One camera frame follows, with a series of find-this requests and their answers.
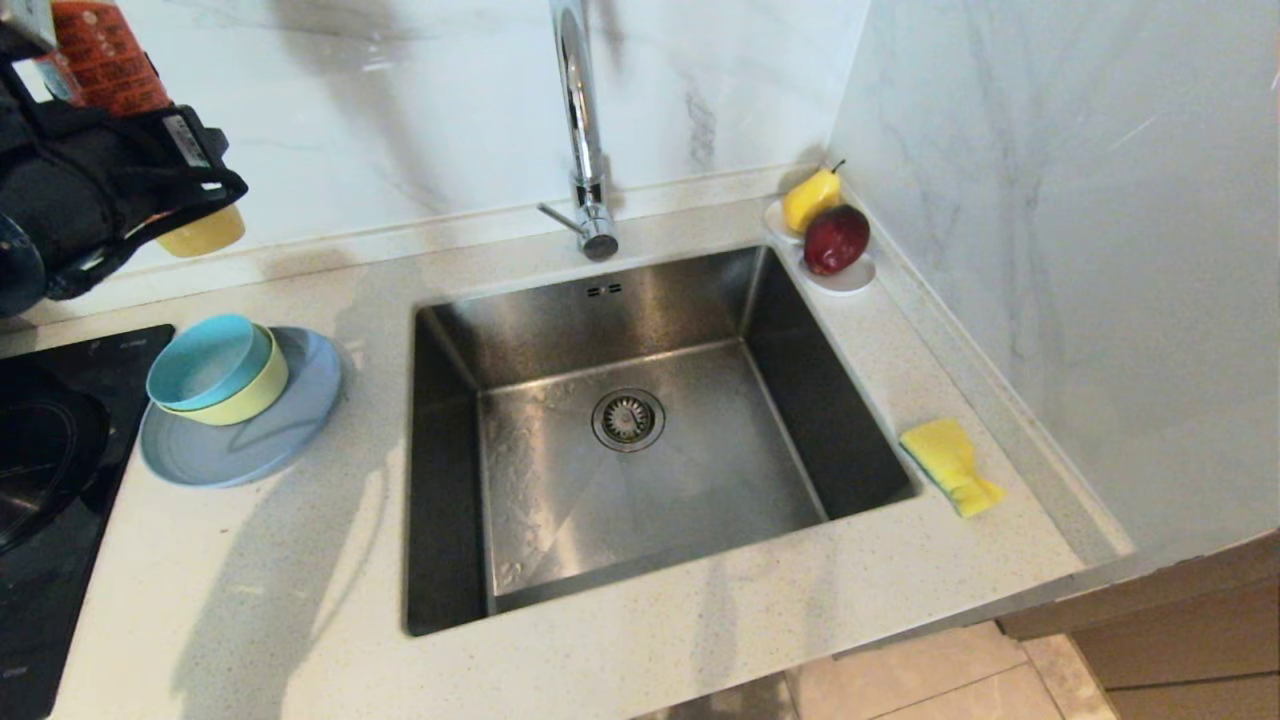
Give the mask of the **orange dish soap bottle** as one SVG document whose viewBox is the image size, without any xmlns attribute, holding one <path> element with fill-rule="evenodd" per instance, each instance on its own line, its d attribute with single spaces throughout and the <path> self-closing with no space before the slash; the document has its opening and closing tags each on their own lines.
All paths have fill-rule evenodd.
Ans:
<svg viewBox="0 0 1280 720">
<path fill-rule="evenodd" d="M 168 109 L 173 101 L 115 0 L 50 0 L 58 50 L 36 60 L 45 86 L 78 108 L 114 117 Z M 234 205 L 157 237 L 174 258 L 216 252 L 244 236 Z"/>
</svg>

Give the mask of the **metal sink drain strainer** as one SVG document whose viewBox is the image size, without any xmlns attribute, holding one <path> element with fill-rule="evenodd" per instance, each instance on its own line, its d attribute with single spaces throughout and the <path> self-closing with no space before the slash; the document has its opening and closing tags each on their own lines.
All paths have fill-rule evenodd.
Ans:
<svg viewBox="0 0 1280 720">
<path fill-rule="evenodd" d="M 657 396 L 644 389 L 616 389 L 596 402 L 590 428 L 604 447 L 620 454 L 639 452 L 660 438 L 666 409 Z"/>
</svg>

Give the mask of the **stainless steel sink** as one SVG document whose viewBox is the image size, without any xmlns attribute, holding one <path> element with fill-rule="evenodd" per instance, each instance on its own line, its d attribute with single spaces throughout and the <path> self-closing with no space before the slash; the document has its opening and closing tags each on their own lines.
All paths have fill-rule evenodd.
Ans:
<svg viewBox="0 0 1280 720">
<path fill-rule="evenodd" d="M 430 304 L 412 361 L 415 637 L 918 492 L 765 245 Z M 666 409 L 634 454 L 590 428 L 622 388 Z"/>
</svg>

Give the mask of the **yellow sponge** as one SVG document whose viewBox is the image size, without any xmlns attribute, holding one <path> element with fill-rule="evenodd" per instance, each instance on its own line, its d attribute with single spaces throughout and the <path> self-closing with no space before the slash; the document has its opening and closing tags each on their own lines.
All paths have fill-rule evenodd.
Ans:
<svg viewBox="0 0 1280 720">
<path fill-rule="evenodd" d="M 982 475 L 975 447 L 957 420 L 941 418 L 913 427 L 899 443 L 960 518 L 974 518 L 1004 501 L 1005 489 Z"/>
</svg>

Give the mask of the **light blue bowl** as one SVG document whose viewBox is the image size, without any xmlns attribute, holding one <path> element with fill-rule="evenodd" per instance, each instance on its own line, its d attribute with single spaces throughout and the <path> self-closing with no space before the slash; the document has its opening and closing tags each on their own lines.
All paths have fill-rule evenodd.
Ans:
<svg viewBox="0 0 1280 720">
<path fill-rule="evenodd" d="M 206 318 L 177 336 L 148 370 L 152 402 L 177 411 L 210 407 L 241 392 L 266 366 L 268 332 L 238 314 Z"/>
</svg>

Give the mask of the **pale yellow bowl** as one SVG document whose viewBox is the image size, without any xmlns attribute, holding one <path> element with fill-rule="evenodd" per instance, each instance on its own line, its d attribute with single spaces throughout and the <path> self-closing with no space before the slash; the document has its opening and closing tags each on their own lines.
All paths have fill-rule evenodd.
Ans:
<svg viewBox="0 0 1280 720">
<path fill-rule="evenodd" d="M 289 369 L 275 336 L 253 324 L 255 332 L 269 341 L 270 354 L 260 373 L 243 388 L 218 404 L 193 410 L 178 410 L 154 402 L 161 411 L 209 427 L 229 427 L 247 421 L 266 411 L 284 393 Z"/>
</svg>

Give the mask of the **blue-grey plate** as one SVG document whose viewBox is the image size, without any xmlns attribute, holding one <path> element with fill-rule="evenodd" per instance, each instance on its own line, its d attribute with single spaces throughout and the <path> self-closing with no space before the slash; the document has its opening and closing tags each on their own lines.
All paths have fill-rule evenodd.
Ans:
<svg viewBox="0 0 1280 720">
<path fill-rule="evenodd" d="M 138 446 L 154 475 L 186 488 L 243 486 L 285 468 L 320 436 L 342 387 L 338 348 L 311 329 L 271 331 L 291 373 L 282 396 L 257 416 L 229 427 L 179 419 L 151 404 Z"/>
</svg>

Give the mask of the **chrome faucet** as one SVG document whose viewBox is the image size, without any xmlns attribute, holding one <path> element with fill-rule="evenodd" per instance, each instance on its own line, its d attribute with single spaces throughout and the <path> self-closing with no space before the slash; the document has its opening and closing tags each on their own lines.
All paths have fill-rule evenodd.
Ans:
<svg viewBox="0 0 1280 720">
<path fill-rule="evenodd" d="M 573 215 L 545 202 L 538 210 L 573 232 L 580 252 L 600 263 L 618 251 L 614 220 L 605 201 L 607 163 L 596 113 L 593 58 L 582 0 L 549 0 L 559 68 L 561 97 L 568 123 L 573 169 Z"/>
</svg>

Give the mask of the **black induction cooktop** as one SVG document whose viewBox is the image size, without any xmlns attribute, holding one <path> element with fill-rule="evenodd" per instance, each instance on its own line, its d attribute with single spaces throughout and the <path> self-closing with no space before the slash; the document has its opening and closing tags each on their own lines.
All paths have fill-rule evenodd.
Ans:
<svg viewBox="0 0 1280 720">
<path fill-rule="evenodd" d="M 150 368 L 172 325 L 0 359 L 0 374 L 44 369 L 110 414 L 95 478 L 42 530 L 0 555 L 0 720 L 45 720 L 54 708 L 108 519 L 146 407 Z"/>
</svg>

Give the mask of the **yellow pear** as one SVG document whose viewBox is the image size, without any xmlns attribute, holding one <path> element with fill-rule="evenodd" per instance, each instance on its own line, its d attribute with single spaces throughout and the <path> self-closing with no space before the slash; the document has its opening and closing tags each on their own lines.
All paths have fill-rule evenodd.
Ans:
<svg viewBox="0 0 1280 720">
<path fill-rule="evenodd" d="M 842 202 L 842 181 L 838 170 L 845 160 L 829 168 L 820 168 L 809 178 L 792 187 L 781 202 L 785 228 L 804 236 L 813 220 Z"/>
</svg>

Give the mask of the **dark red apple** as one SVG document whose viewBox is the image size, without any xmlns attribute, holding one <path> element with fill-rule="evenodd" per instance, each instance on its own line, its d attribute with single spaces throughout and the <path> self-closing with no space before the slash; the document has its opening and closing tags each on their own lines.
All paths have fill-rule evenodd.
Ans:
<svg viewBox="0 0 1280 720">
<path fill-rule="evenodd" d="M 837 275 L 858 261 L 870 245 L 870 222 L 847 204 L 820 211 L 805 231 L 803 258 L 817 275 Z"/>
</svg>

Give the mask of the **wooden cabinet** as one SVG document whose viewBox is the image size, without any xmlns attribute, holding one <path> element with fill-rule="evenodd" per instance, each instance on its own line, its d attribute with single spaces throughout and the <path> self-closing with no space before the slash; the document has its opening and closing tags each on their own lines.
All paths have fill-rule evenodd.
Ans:
<svg viewBox="0 0 1280 720">
<path fill-rule="evenodd" d="M 1123 720 L 1280 720 L 1280 529 L 998 625 L 1066 641 Z"/>
</svg>

